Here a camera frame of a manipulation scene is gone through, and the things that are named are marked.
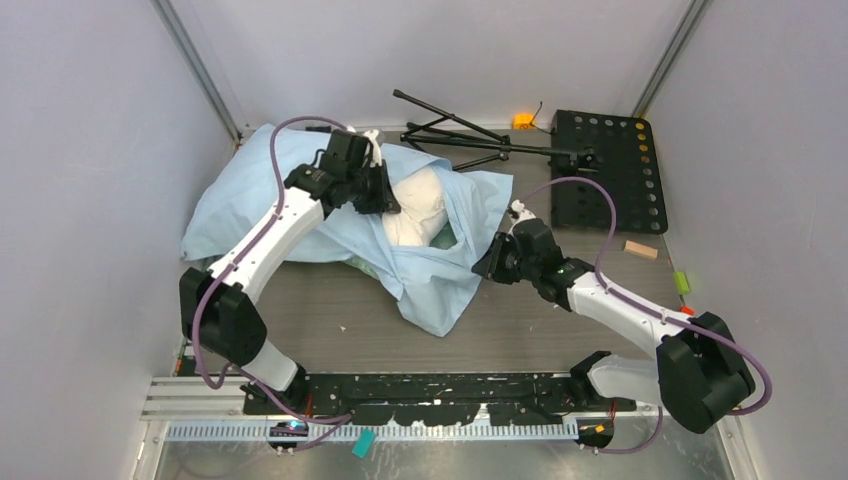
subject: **white gear rack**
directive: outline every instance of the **white gear rack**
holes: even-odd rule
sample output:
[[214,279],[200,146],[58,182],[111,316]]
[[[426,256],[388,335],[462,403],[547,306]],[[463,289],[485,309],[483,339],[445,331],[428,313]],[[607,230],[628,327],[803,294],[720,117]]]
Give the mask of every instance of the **white gear rack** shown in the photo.
[[[306,442],[314,440],[333,428],[332,425],[311,425],[309,435],[272,437],[275,420],[183,420],[168,425],[168,442]],[[344,425],[324,442],[356,442],[365,430],[376,434],[376,442],[415,441],[506,441],[506,440],[576,440],[577,419],[563,418],[560,425],[491,426],[488,419],[477,419],[468,425],[427,427],[424,425],[381,426]]]

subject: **green plastic piece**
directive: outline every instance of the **green plastic piece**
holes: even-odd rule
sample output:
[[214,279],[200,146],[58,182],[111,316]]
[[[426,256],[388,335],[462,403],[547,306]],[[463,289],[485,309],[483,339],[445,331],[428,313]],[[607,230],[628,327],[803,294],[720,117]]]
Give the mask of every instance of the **green plastic piece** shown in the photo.
[[365,456],[368,455],[368,450],[371,448],[371,444],[374,443],[375,438],[377,438],[376,433],[367,428],[362,430],[362,435],[359,436],[359,440],[357,440],[356,445],[353,446],[353,454],[359,458],[365,458]]
[[677,293],[686,295],[690,292],[689,281],[686,280],[686,274],[683,272],[674,272],[674,283],[677,285]]

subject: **light blue cloth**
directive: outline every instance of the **light blue cloth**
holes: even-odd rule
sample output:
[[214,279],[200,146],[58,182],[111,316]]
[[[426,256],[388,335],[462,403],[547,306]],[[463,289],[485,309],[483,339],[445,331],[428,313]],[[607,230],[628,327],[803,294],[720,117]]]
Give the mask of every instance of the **light blue cloth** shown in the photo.
[[[277,189],[268,149],[273,127],[265,125],[242,146],[197,204],[182,241],[185,260],[223,255],[262,218]],[[283,178],[310,163],[329,135],[283,130],[277,160]],[[471,266],[486,252],[512,193],[512,176],[457,173],[449,161],[396,145],[383,145],[392,185],[429,165],[444,191],[456,245],[393,247],[379,215],[359,215],[350,203],[300,242],[287,260],[335,262],[358,256],[371,264],[380,283],[398,302],[401,315],[433,335],[446,335],[468,306],[481,278]]]

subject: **gray table surface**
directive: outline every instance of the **gray table surface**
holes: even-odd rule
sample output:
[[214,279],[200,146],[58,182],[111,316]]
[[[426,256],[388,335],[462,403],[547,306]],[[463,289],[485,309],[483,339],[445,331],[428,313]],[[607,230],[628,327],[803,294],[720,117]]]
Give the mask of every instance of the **gray table surface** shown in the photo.
[[[549,144],[542,132],[509,133],[515,143]],[[388,134],[388,142],[398,143],[397,134]],[[428,150],[455,163],[485,154],[451,147]],[[515,197],[549,180],[546,162],[545,157],[514,154],[508,162],[480,168],[514,175]],[[547,220],[549,202],[549,193],[542,192],[528,207]],[[578,228],[555,231],[565,255],[589,262],[594,261],[605,234]],[[626,239],[657,248],[659,258],[652,261],[624,253]],[[670,308],[680,305],[673,269],[659,236],[617,234],[604,271],[649,300]],[[284,263],[258,308],[269,339],[311,372],[567,371],[596,350],[645,356],[600,323],[553,308],[525,283],[483,282],[444,338],[404,320],[394,299],[376,280],[343,264]],[[207,357],[213,366],[222,364],[212,354]],[[641,443],[655,423],[655,419],[620,417],[611,446]],[[637,455],[595,456],[570,441],[377,443],[365,460],[353,456],[350,448],[349,444],[328,444],[277,458],[260,444],[168,442],[157,478],[194,478],[178,466],[178,456],[202,473],[224,473],[215,478],[732,478],[715,429],[695,435],[668,417],[656,444]],[[245,461],[249,466],[233,470]]]
[[[509,134],[514,143],[550,144],[539,131]],[[387,143],[400,143],[398,134],[388,133]],[[455,163],[487,154],[438,146],[428,151]],[[516,197],[550,179],[547,160],[513,154],[507,162],[478,168],[513,175]],[[548,220],[549,191],[532,198],[527,206]],[[589,262],[594,261],[605,235],[580,228],[555,231],[565,255]],[[647,260],[623,252],[626,239],[657,248],[659,258]],[[617,234],[603,266],[614,281],[636,294],[670,308],[680,306],[662,237]],[[258,309],[268,326],[268,338],[311,372],[567,371],[596,350],[644,357],[635,345],[604,325],[554,308],[526,282],[483,282],[444,338],[404,320],[395,300],[376,280],[338,263],[284,263],[262,293]]]

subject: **black pegboard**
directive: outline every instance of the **black pegboard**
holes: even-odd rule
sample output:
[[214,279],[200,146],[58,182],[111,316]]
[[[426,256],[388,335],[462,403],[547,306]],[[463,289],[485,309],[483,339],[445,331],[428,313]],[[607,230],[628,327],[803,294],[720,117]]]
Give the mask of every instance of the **black pegboard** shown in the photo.
[[[640,118],[557,110],[552,127],[552,147],[591,151],[593,155],[579,169],[573,159],[553,157],[551,178],[577,175],[601,184],[616,205],[618,231],[659,235],[668,230],[650,123]],[[606,230],[609,207],[589,185],[555,185],[551,224]]]

